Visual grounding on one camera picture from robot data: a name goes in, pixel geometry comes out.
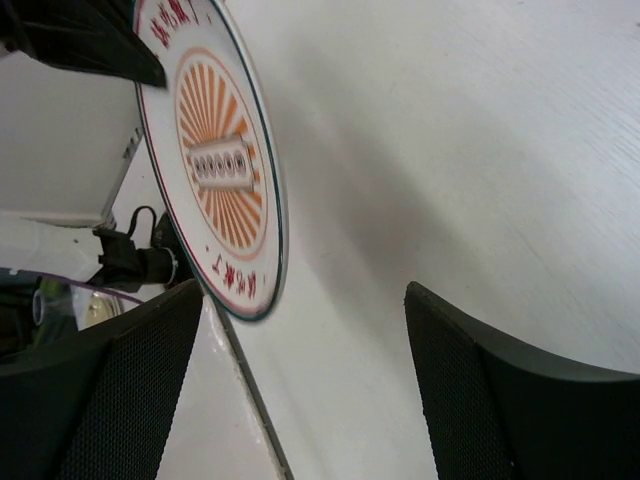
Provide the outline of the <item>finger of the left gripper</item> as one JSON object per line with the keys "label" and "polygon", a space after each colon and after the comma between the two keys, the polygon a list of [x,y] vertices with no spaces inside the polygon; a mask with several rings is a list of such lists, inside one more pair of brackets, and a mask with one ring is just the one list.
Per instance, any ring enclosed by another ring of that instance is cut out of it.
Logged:
{"label": "finger of the left gripper", "polygon": [[157,56],[133,29],[134,1],[7,0],[1,46],[53,68],[167,87]]}

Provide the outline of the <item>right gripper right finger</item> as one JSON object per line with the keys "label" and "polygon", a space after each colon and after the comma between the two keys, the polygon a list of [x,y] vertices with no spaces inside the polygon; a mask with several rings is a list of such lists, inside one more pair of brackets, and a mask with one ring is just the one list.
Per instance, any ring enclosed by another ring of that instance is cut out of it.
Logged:
{"label": "right gripper right finger", "polygon": [[639,378],[540,349],[418,282],[404,309],[441,479],[635,479]]}

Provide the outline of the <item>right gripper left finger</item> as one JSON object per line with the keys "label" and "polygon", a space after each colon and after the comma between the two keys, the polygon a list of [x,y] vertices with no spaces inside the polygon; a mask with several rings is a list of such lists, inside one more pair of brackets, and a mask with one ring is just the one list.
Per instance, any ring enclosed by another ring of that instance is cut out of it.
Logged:
{"label": "right gripper left finger", "polygon": [[2,478],[155,478],[202,303],[191,279],[108,321],[2,358]]}

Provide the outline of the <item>orange sunburst plate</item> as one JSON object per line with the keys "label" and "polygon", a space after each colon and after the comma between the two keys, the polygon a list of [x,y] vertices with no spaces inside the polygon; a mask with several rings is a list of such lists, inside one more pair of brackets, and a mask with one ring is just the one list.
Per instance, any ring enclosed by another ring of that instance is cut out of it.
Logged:
{"label": "orange sunburst plate", "polygon": [[179,241],[210,296],[262,320],[285,284],[288,210],[246,44],[221,1],[139,1],[132,22],[167,80],[139,86],[137,103]]}

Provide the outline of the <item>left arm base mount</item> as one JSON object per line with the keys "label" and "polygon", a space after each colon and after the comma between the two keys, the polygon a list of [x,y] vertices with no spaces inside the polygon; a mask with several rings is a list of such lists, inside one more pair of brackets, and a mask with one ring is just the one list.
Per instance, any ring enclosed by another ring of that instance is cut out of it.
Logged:
{"label": "left arm base mount", "polygon": [[[150,240],[148,247],[138,248],[133,234],[143,210],[151,213]],[[142,286],[171,289],[194,278],[167,213],[158,216],[152,207],[139,206],[126,233],[98,228],[93,234],[100,241],[102,253],[98,256],[100,268],[89,280],[91,286],[137,293]]]}

